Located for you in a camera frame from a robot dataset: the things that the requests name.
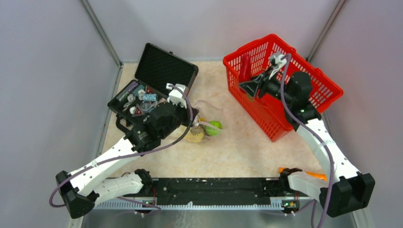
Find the red plastic basket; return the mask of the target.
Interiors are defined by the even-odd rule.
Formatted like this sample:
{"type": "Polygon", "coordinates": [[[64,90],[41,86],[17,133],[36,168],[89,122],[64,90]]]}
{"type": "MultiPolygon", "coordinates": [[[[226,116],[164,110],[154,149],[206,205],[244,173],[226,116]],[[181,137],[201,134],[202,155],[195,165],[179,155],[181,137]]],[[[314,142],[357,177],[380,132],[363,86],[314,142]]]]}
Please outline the red plastic basket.
{"type": "Polygon", "coordinates": [[[275,34],[223,58],[228,90],[272,141],[317,118],[343,90],[275,34]]]}

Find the yellow toy cabbage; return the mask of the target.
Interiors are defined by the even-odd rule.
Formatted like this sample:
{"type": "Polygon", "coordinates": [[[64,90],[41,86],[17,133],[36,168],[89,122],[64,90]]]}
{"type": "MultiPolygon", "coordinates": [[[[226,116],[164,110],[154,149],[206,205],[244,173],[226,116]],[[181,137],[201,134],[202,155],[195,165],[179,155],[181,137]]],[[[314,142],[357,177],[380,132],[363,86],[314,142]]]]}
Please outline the yellow toy cabbage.
{"type": "Polygon", "coordinates": [[[192,128],[185,135],[185,139],[192,143],[200,143],[205,137],[205,129],[200,124],[200,122],[204,122],[205,118],[198,118],[197,121],[193,124],[192,128]]]}

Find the clear zip top bag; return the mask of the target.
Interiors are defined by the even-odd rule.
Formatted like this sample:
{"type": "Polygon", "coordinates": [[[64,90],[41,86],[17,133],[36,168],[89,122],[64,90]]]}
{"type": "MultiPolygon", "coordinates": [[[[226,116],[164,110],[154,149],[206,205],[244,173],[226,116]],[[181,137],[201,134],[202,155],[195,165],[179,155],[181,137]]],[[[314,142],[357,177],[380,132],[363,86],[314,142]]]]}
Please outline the clear zip top bag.
{"type": "Polygon", "coordinates": [[[201,142],[206,142],[209,140],[215,140],[224,135],[224,132],[228,129],[227,118],[223,108],[216,107],[205,100],[199,100],[195,103],[194,108],[196,108],[199,112],[196,114],[193,124],[197,121],[198,118],[205,118],[204,122],[200,122],[200,124],[205,128],[205,126],[209,125],[209,121],[219,121],[222,124],[222,131],[220,135],[211,137],[205,131],[205,137],[201,142]]]}

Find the green toy apple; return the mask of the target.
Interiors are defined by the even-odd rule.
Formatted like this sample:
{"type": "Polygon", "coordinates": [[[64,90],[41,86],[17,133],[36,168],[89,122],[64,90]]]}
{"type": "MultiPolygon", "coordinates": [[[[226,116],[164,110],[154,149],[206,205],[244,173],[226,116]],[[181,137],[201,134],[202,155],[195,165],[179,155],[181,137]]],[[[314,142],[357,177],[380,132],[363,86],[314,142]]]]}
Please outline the green toy apple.
{"type": "Polygon", "coordinates": [[[223,128],[221,122],[209,121],[208,124],[209,125],[205,126],[205,131],[209,136],[214,137],[220,135],[223,128]]]}

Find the red toy chili pepper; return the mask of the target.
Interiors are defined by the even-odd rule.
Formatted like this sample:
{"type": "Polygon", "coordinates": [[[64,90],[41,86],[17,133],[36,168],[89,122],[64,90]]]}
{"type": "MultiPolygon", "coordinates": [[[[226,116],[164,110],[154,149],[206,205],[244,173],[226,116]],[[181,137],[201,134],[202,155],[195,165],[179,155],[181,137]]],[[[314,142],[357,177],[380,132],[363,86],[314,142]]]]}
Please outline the red toy chili pepper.
{"type": "Polygon", "coordinates": [[[251,80],[251,60],[248,53],[241,58],[241,66],[239,73],[239,84],[251,80]]]}

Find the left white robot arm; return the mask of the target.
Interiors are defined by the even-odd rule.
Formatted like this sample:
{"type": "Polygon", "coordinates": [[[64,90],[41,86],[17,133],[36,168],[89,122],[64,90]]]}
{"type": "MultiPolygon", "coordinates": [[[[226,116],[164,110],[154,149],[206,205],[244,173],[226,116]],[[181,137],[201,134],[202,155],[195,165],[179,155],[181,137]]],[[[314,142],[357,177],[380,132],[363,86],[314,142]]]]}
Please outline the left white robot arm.
{"type": "Polygon", "coordinates": [[[188,98],[188,87],[182,84],[166,85],[169,94],[166,102],[158,103],[148,114],[146,121],[136,124],[108,151],[83,167],[61,171],[56,175],[57,188],[51,193],[49,204],[59,193],[72,219],[89,213],[96,205],[127,194],[147,196],[152,192],[153,180],[144,169],[120,178],[110,178],[115,171],[144,155],[155,153],[178,143],[180,136],[170,145],[161,147],[167,138],[181,125],[186,131],[192,127],[197,111],[188,98]]]}

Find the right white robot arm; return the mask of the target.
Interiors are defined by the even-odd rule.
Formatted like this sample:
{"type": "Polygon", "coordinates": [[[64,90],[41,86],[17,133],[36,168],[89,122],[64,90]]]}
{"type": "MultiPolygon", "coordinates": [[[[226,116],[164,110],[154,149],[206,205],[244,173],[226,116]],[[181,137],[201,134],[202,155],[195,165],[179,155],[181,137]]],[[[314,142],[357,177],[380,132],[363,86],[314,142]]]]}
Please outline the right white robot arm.
{"type": "Polygon", "coordinates": [[[327,131],[322,116],[310,101],[313,90],[307,72],[296,71],[289,80],[286,75],[291,55],[275,53],[269,57],[269,67],[239,87],[251,97],[270,95],[281,101],[285,118],[295,132],[305,140],[322,167],[326,179],[321,180],[300,169],[285,170],[280,175],[279,191],[291,196],[298,191],[319,202],[330,217],[337,217],[368,206],[375,179],[361,173],[343,154],[327,131]]]}

